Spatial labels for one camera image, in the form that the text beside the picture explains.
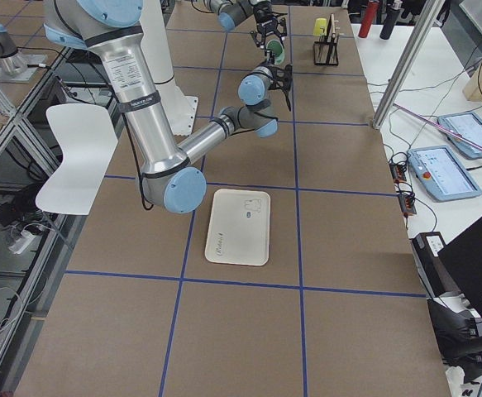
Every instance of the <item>power strip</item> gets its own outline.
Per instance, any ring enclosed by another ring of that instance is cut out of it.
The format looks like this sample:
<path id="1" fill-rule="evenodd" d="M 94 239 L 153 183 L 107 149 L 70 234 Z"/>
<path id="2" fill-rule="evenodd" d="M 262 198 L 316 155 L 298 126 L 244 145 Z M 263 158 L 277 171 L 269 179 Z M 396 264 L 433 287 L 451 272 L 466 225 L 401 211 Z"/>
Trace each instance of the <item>power strip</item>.
<path id="1" fill-rule="evenodd" d="M 408 182 L 404 168 L 400 164 L 389 164 L 389 172 L 391 172 L 393 182 L 397 183 L 397 180 L 401 182 Z"/>
<path id="2" fill-rule="evenodd" d="M 408 197 L 406 193 L 399 192 L 397 194 L 398 198 L 398 205 L 400 205 L 400 210 L 403 212 L 403 215 L 408 215 L 411 217 L 412 215 L 417 215 L 417 209 L 415 209 L 415 204 L 412 203 L 412 200 Z"/>
<path id="3" fill-rule="evenodd" d="M 21 254 L 26 248 L 35 240 L 35 235 L 31 234 L 27 230 L 20 232 L 20 237 L 12 245 L 9 246 L 9 251 L 13 254 Z"/>

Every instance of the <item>white chair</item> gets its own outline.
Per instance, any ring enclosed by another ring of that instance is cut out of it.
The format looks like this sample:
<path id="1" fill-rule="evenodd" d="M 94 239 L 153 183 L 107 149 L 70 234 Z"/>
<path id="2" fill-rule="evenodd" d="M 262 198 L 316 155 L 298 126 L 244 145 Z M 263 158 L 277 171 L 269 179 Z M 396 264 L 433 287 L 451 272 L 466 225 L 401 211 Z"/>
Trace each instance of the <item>white chair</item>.
<path id="1" fill-rule="evenodd" d="M 63 160 L 36 196 L 36 206 L 48 213 L 88 215 L 116 150 L 112 120 L 107 109 L 84 103 L 53 106 L 46 116 Z"/>

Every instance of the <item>white tray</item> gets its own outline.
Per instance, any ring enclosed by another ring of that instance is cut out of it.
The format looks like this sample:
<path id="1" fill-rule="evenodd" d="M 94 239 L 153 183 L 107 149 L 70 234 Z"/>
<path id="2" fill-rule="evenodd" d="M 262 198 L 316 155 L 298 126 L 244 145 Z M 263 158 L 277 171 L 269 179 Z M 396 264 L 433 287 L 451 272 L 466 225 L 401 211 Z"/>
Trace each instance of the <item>white tray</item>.
<path id="1" fill-rule="evenodd" d="M 213 196 L 206 259 L 214 263 L 262 266 L 270 244 L 270 196 L 220 189 Z"/>

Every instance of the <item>red bottle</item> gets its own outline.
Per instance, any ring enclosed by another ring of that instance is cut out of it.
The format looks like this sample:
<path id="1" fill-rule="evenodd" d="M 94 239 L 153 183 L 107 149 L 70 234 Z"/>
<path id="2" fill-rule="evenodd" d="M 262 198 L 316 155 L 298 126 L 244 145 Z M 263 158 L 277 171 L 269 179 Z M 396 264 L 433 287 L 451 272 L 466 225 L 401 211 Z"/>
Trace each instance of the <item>red bottle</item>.
<path id="1" fill-rule="evenodd" d="M 362 19 L 362 25 L 358 32 L 358 37 L 365 39 L 370 32 L 371 24 L 376 16 L 376 10 L 379 8 L 379 0 L 369 0 L 367 8 L 365 9 L 365 15 Z"/>

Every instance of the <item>aluminum post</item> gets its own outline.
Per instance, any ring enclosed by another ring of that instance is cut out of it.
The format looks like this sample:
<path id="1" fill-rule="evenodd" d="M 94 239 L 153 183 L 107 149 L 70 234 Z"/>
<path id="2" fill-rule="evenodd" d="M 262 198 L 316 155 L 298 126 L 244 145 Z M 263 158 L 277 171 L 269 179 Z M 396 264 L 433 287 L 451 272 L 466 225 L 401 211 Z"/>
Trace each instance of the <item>aluminum post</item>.
<path id="1" fill-rule="evenodd" d="M 393 103 L 397 98 L 398 91 L 400 91 L 400 88 L 403 85 L 403 82 L 415 61 L 422 44 L 426 40 L 428 32 L 430 31 L 433 22 L 436 20 L 436 16 L 441 10 L 444 2 L 445 0 L 427 0 L 424 5 L 417 25 L 413 28 L 412 35 L 408 39 L 408 43 L 404 48 L 403 54 L 400 56 L 400 60 L 398 60 L 393 76 L 391 76 L 388 87 L 384 92 L 384 96 L 380 100 L 379 106 L 376 109 L 372 122 L 374 129 L 379 130 L 382 127 L 390 108 L 393 106 Z"/>

